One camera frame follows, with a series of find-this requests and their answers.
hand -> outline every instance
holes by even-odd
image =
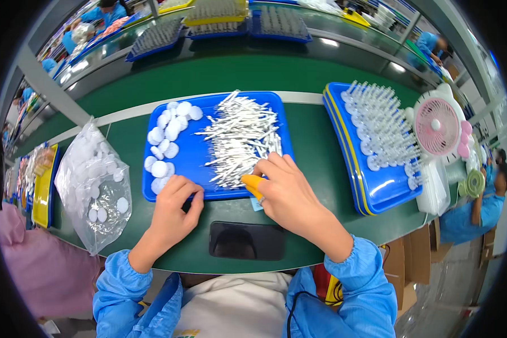
[[[182,206],[194,195],[190,210]],[[203,210],[203,188],[183,176],[173,175],[155,201],[152,224],[130,251],[131,267],[147,273],[156,259],[183,240],[196,226]]]
[[[435,55],[432,56],[432,60],[435,63],[437,63],[437,65],[440,66],[440,67],[443,65],[443,63],[441,62],[441,60],[437,56],[435,56]]]
[[[353,239],[338,219],[319,202],[312,188],[289,155],[271,152],[261,159],[253,174],[266,175],[257,190],[267,216],[283,228],[304,237],[322,249],[334,262],[350,254]]]

person's left hand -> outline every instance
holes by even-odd
[[[183,176],[173,175],[155,200],[152,224],[128,254],[131,267],[142,274],[160,256],[183,240],[199,222],[203,210],[203,188]],[[194,195],[190,210],[185,213],[182,206]]]

hair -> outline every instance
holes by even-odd
[[[500,156],[500,158],[503,160],[503,163],[505,163],[505,161],[507,160],[507,153],[505,152],[504,149],[497,149],[496,150],[498,155]]]
[[[15,96],[14,96],[14,99],[18,99],[18,98],[21,98],[23,96],[23,91],[25,90],[24,87],[21,87],[17,90],[17,92],[15,93]]]
[[[507,163],[503,162],[503,163],[499,164],[497,169],[498,169],[498,172],[503,174],[503,176],[505,177],[505,181],[507,182]]]
[[[98,3],[98,7],[102,8],[113,7],[116,4],[116,2],[117,0],[100,0]],[[122,5],[122,7],[124,7],[124,9],[126,10],[126,14],[128,14],[128,16],[132,16],[134,14],[134,11],[128,5],[126,5],[125,0],[118,0],[118,2]]]

person's right hand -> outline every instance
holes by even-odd
[[[443,65],[443,63],[441,62],[441,60],[440,60],[440,59],[439,59],[436,55],[434,55],[434,56],[432,57],[432,60],[433,60],[433,61],[434,61],[434,62],[435,62],[438,66],[440,66],[440,67]]]
[[[253,169],[254,175],[269,179],[259,182],[263,209],[281,227],[304,237],[321,248],[334,262],[350,254],[353,239],[338,219],[319,202],[304,174],[289,155],[271,152]]]

cardboard box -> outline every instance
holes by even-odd
[[[404,300],[405,286],[405,258],[404,258],[404,239],[399,238],[386,244],[387,254],[383,270],[385,277],[394,286],[396,291],[396,299],[398,301],[398,309],[402,309]]]
[[[404,287],[402,309],[396,313],[396,319],[400,318],[417,302],[417,294],[415,293],[414,283],[407,283]]]
[[[407,282],[430,284],[430,231],[423,226],[404,236]]]

